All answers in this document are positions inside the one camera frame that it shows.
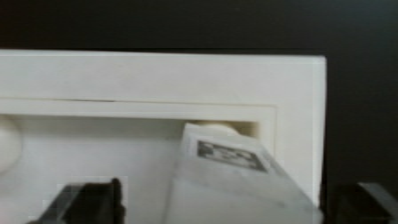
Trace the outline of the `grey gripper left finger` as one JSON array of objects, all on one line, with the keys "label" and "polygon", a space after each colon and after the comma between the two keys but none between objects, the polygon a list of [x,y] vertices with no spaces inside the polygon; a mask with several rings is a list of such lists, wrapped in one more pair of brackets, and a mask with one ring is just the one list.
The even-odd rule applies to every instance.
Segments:
[{"label": "grey gripper left finger", "polygon": [[35,220],[26,224],[124,224],[122,184],[69,184]]}]

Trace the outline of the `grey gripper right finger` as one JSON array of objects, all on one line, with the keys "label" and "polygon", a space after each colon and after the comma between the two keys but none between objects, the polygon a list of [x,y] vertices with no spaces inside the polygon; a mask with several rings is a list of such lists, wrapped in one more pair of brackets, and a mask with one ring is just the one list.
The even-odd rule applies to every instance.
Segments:
[{"label": "grey gripper right finger", "polygon": [[378,183],[358,182],[340,188],[333,224],[398,224],[398,199]]}]

